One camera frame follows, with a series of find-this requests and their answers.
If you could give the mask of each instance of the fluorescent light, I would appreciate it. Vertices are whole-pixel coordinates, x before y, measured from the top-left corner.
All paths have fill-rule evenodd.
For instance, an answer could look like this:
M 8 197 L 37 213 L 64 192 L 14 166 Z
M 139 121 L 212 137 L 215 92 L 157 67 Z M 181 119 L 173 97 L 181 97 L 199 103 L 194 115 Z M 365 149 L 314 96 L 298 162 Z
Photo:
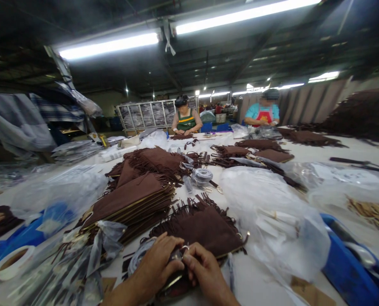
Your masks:
M 247 93 L 249 93 L 249 92 L 248 91 L 239 91 L 239 92 L 233 93 L 232 95 L 233 96 L 238 96 L 240 94 L 247 94 Z
M 327 73 L 324 73 L 320 76 L 310 78 L 308 80 L 308 82 L 309 83 L 316 83 L 316 82 L 329 81 L 329 80 L 338 78 L 338 76 L 339 76 L 339 71 L 327 72 Z
M 230 91 L 224 91 L 224 92 L 221 92 L 221 93 L 213 93 L 212 96 L 223 96 L 223 95 L 226 95 L 226 94 L 229 94 Z
M 84 57 L 90 57 L 102 53 L 114 52 L 124 49 L 136 48 L 145 45 L 154 45 L 158 43 L 157 33 L 149 33 L 134 37 L 112 40 L 98 44 L 87 45 L 83 47 L 71 48 L 59 51 L 61 57 L 67 60 L 75 60 Z
M 282 90 L 282 89 L 289 89 L 289 88 L 292 88 L 292 87 L 298 87 L 298 86 L 303 86 L 304 83 L 301 83 L 301 84 L 292 84 L 292 85 L 284 85 L 282 87 L 274 87 L 275 89 L 278 89 L 278 90 Z
M 232 14 L 218 16 L 214 18 L 195 21 L 183 25 L 177 25 L 175 30 L 177 35 L 213 28 L 216 26 L 223 26 L 225 24 L 244 21 L 261 16 L 280 13 L 283 11 L 289 11 L 292 9 L 298 9 L 304 6 L 311 6 L 318 4 L 321 0 L 287 0 L 277 2 L 265 6 L 260 6 L 245 11 L 240 11 Z

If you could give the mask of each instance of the person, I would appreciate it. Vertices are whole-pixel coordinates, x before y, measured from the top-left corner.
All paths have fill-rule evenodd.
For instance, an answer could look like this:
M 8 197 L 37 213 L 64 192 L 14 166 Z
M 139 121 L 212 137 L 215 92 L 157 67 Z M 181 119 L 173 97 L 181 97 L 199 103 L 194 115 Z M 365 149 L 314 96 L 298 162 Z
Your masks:
M 137 270 L 126 281 L 119 284 L 103 301 L 103 306 L 138 306 L 148 302 L 177 271 L 188 267 L 188 278 L 192 286 L 199 284 L 211 305 L 240 306 L 223 278 L 214 255 L 199 243 L 189 246 L 183 261 L 169 262 L 176 247 L 182 247 L 184 240 L 160 235 L 146 252 Z
M 173 131 L 184 135 L 196 133 L 202 127 L 202 121 L 197 110 L 188 107 L 188 96 L 177 97 L 174 104 L 178 111 L 174 116 Z
M 259 103 L 252 105 L 246 112 L 245 123 L 254 127 L 279 124 L 279 107 L 274 104 L 278 99 L 279 91 L 277 89 L 272 88 L 263 92 Z
M 219 115 L 222 113 L 222 106 L 220 105 L 220 103 L 218 103 L 215 107 L 215 115 Z

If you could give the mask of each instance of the wall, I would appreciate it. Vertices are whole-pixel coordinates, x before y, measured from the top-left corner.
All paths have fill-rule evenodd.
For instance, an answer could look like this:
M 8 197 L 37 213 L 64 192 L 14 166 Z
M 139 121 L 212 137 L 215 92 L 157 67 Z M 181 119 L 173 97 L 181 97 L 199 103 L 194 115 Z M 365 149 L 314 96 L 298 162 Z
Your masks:
M 87 98 L 91 99 L 97 105 L 99 105 L 103 110 L 103 115 L 105 117 L 114 117 L 114 107 L 116 105 L 120 105 L 124 102 L 139 102 L 141 101 L 140 98 L 129 94 L 129 97 L 127 98 L 125 94 L 120 93 L 118 91 L 101 91 L 97 93 L 85 93 L 84 94 Z

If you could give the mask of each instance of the tape roll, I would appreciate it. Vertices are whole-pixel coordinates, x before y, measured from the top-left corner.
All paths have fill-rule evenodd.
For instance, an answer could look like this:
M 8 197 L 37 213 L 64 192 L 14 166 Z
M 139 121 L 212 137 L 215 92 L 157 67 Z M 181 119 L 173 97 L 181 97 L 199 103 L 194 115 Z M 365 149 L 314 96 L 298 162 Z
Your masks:
M 22 246 L 0 260 L 0 281 L 7 281 L 16 276 L 32 259 L 34 246 Z

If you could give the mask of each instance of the ceiling beam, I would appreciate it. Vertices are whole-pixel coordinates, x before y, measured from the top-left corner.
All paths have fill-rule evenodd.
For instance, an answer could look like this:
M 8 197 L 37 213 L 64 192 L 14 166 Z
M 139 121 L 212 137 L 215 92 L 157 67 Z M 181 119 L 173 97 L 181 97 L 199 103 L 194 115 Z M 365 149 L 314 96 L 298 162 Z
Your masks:
M 261 35 L 259 39 L 257 40 L 256 46 L 254 50 L 249 53 L 249 56 L 246 58 L 246 60 L 243 62 L 243 64 L 238 68 L 238 70 L 235 72 L 233 78 L 230 80 L 229 84 L 232 85 L 236 82 L 236 80 L 240 77 L 242 72 L 249 67 L 250 63 L 253 61 L 253 59 L 262 51 L 269 40 L 273 37 L 276 30 L 280 26 L 280 23 L 275 23 L 268 32 Z
M 159 56 L 157 58 L 157 61 L 159 62 L 160 68 L 165 73 L 165 75 L 168 77 L 170 82 L 174 85 L 174 87 L 179 92 L 181 92 L 182 91 L 182 85 L 181 85 L 180 81 L 178 80 L 178 78 L 174 75 L 173 70 L 171 69 L 170 65 L 168 65 L 168 63 L 161 56 Z

